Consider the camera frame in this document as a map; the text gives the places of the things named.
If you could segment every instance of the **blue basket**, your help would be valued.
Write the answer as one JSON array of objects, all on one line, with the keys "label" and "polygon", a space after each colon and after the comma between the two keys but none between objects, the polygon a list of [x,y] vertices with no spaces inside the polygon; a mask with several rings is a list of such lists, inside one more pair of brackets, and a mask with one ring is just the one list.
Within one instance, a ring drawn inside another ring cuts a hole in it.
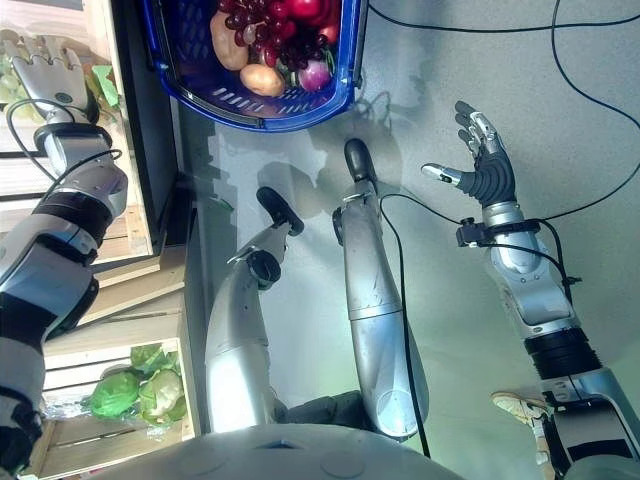
[{"label": "blue basket", "polygon": [[336,71],[319,92],[288,88],[263,97],[245,88],[213,52],[216,0],[144,0],[149,47],[170,95],[218,122],[260,132],[290,132],[343,112],[360,85],[368,0],[342,0]]}]

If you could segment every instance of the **cabbage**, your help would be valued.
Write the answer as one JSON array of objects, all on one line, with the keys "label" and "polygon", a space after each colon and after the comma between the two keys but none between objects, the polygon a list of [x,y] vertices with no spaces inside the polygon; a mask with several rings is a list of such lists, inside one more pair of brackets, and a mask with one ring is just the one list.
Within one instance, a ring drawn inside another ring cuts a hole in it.
[{"label": "cabbage", "polygon": [[131,372],[120,372],[100,380],[91,394],[91,413],[99,417],[118,417],[138,399],[140,381]]},{"label": "cabbage", "polygon": [[184,417],[182,381],[173,370],[160,370],[140,388],[140,411],[149,423],[173,422]]}]

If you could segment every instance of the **robotic arm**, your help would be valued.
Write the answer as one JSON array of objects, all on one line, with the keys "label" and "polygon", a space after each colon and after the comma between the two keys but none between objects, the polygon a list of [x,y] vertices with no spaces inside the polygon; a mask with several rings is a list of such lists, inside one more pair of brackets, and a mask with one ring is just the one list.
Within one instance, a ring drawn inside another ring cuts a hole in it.
[{"label": "robotic arm", "polygon": [[[29,96],[50,102],[34,102],[47,122],[34,141],[64,178],[0,241],[0,478],[27,465],[41,435],[42,344],[75,327],[95,299],[88,266],[127,196],[126,175],[100,156],[111,138],[95,125],[76,54],[53,38],[23,42],[29,59],[11,41],[4,50]],[[97,158],[86,162],[90,156]]]},{"label": "robotic arm", "polygon": [[487,267],[553,409],[545,435],[554,468],[564,475],[574,462],[595,455],[640,461],[638,417],[611,370],[589,346],[571,302],[551,277],[549,260],[535,253],[548,254],[548,249],[536,236],[537,222],[525,221],[516,201],[515,178],[500,136],[466,103],[458,102],[456,111],[474,171],[433,163],[422,171],[482,205],[483,222],[465,219],[458,229],[460,246],[505,245],[489,248]]}]

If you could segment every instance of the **gray floor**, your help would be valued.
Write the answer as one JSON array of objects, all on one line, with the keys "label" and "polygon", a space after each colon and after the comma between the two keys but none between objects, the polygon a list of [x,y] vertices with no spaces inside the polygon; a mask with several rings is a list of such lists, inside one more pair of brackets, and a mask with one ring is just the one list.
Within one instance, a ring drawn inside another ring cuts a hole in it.
[{"label": "gray floor", "polygon": [[[409,21],[477,28],[548,24],[554,5],[372,3]],[[618,19],[638,13],[639,6],[637,0],[565,1],[559,20]],[[637,22],[564,30],[557,38],[578,85],[640,116]],[[293,134],[249,134],[181,109],[185,162],[196,178],[203,220],[209,304],[225,260],[267,224],[254,197],[258,186],[276,188],[306,222],[304,234],[289,242],[282,280],[262,298],[272,382],[289,405],[357,386],[342,252],[330,219],[350,182],[345,139],[359,136],[368,143],[388,191],[411,191],[454,218],[479,217],[479,207],[429,182],[419,167],[439,162],[470,168],[453,121],[458,99],[482,109],[499,128],[529,217],[604,194],[640,157],[640,137],[630,122],[586,102],[562,81],[548,32],[411,31],[371,15],[364,70],[365,86],[352,111]],[[569,273],[584,278],[574,297],[585,330],[640,411],[637,198],[635,180],[606,203],[555,224]],[[536,375],[484,271],[483,252],[457,248],[455,226],[419,207],[394,199],[388,210],[408,257],[408,310],[431,391],[426,429],[433,458],[469,479],[539,479],[530,430],[489,401],[495,390],[535,391]],[[393,238],[385,232],[396,265]]]}]

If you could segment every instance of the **shoe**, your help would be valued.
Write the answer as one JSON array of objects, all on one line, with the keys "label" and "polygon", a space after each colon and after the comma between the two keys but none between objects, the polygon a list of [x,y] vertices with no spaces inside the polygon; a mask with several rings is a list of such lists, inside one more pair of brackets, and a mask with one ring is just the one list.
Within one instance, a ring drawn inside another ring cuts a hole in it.
[{"label": "shoe", "polygon": [[491,394],[491,401],[531,428],[539,423],[534,420],[541,420],[542,416],[547,414],[546,405],[542,400],[522,398],[515,393],[495,392]]}]

